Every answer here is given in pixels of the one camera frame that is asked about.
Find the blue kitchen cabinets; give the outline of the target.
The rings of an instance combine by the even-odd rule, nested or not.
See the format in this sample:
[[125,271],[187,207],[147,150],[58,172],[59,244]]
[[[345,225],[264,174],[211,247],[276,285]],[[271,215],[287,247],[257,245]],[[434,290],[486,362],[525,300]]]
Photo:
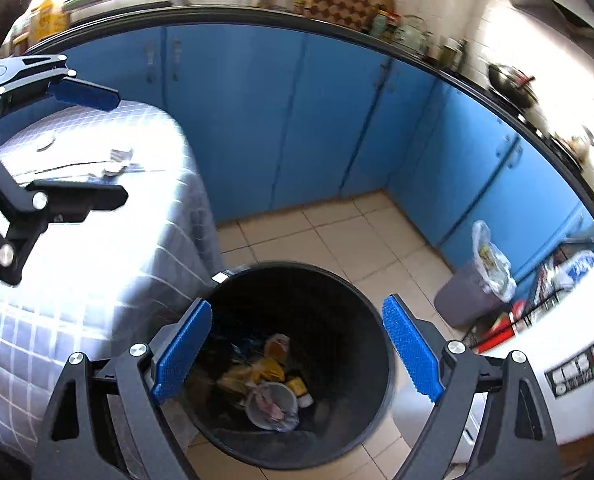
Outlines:
[[88,26],[47,41],[85,79],[181,125],[230,221],[384,190],[457,268],[485,221],[515,278],[592,225],[594,199],[533,136],[434,70],[327,28]]

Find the pink paper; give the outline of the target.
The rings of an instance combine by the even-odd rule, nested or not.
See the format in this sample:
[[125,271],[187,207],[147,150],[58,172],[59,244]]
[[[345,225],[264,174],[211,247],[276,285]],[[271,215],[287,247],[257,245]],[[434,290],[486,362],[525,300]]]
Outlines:
[[267,419],[273,422],[281,422],[286,418],[285,411],[273,400],[271,390],[266,386],[260,386],[254,394],[255,404]]

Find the grey checked tablecloth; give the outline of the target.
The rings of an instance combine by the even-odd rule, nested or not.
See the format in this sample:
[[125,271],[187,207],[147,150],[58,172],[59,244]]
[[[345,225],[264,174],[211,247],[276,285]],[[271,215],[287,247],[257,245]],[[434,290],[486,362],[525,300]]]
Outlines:
[[[90,180],[88,170],[113,148],[133,150],[143,170]],[[114,211],[49,226],[21,282],[0,281],[0,450],[31,463],[70,354],[104,359],[151,339],[211,286],[223,263],[190,144],[155,106],[65,108],[5,141],[0,159],[20,184],[112,183],[128,192]]]

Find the grey bin with plastic bag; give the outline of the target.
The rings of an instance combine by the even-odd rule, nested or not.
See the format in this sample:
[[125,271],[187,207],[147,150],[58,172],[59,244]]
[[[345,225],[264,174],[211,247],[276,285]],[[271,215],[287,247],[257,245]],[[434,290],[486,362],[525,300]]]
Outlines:
[[492,243],[487,223],[477,220],[470,258],[437,292],[434,306],[448,325],[463,328],[507,304],[515,290],[510,260]]

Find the black round trash bin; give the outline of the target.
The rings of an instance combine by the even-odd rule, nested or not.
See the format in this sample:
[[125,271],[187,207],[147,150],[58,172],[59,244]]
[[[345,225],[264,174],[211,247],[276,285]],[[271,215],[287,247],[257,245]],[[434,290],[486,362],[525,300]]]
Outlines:
[[[317,266],[271,261],[234,273],[204,298],[212,326],[180,402],[219,450],[265,469],[308,469],[343,457],[382,424],[395,356],[381,315],[355,286]],[[256,427],[243,396],[218,384],[279,335],[288,339],[286,377],[301,379],[313,400],[288,432]]]

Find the white appliance with label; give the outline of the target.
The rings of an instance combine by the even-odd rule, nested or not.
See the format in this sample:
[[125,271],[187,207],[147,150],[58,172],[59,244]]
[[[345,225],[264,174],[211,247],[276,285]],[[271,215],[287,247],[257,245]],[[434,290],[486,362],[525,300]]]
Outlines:
[[[401,300],[389,296],[383,321],[408,382],[396,393],[393,421],[405,443],[415,445],[431,410],[446,387],[439,379],[439,353],[421,342],[414,318]],[[486,351],[505,358],[521,352],[532,367],[559,445],[594,435],[594,265],[586,269],[564,299],[518,336]]]

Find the crumpled yellow packet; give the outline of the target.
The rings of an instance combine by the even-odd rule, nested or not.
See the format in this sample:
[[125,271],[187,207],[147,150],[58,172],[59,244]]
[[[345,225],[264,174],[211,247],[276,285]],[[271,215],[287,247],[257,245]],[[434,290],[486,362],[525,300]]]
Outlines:
[[231,393],[246,394],[262,382],[283,382],[285,366],[285,359],[272,356],[255,356],[247,362],[234,360],[217,380],[217,385]]

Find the yellow bottle on counter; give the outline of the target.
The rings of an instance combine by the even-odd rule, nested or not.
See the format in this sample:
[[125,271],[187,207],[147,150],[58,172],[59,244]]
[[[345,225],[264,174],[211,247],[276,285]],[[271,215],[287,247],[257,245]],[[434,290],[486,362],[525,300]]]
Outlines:
[[53,0],[43,0],[31,10],[29,44],[33,46],[47,37],[65,32],[69,26],[69,13]]

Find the white jar lid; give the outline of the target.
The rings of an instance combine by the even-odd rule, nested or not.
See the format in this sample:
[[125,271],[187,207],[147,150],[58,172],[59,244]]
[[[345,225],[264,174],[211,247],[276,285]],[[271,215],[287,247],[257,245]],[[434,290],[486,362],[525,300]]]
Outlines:
[[245,412],[259,429],[290,432],[299,424],[297,396],[280,382],[264,382],[246,400]]

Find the glass lidded pot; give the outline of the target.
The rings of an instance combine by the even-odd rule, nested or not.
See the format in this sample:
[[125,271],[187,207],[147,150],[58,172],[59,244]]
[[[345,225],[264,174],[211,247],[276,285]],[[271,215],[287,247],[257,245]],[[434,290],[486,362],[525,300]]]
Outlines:
[[556,139],[561,141],[570,154],[581,165],[590,162],[591,148],[594,146],[594,135],[586,126],[574,126],[561,131],[556,131]]

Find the green kettle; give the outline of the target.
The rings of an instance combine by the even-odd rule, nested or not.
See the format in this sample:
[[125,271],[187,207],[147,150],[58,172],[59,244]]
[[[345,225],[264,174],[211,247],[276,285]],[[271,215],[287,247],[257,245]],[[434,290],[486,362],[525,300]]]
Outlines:
[[423,55],[427,48],[428,27],[424,18],[408,14],[400,19],[400,26],[393,35],[397,47],[417,55]]

